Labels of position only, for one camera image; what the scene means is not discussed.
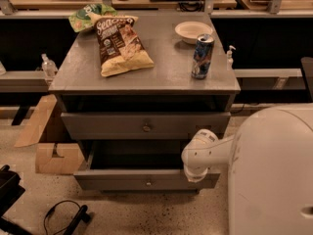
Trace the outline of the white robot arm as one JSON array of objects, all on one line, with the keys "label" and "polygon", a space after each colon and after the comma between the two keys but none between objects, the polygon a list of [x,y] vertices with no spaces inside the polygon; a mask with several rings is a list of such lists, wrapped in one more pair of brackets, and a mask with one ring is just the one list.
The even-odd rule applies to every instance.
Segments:
[{"label": "white robot arm", "polygon": [[227,138],[202,129],[181,155],[189,181],[228,166],[229,235],[313,235],[313,104],[248,117]]}]

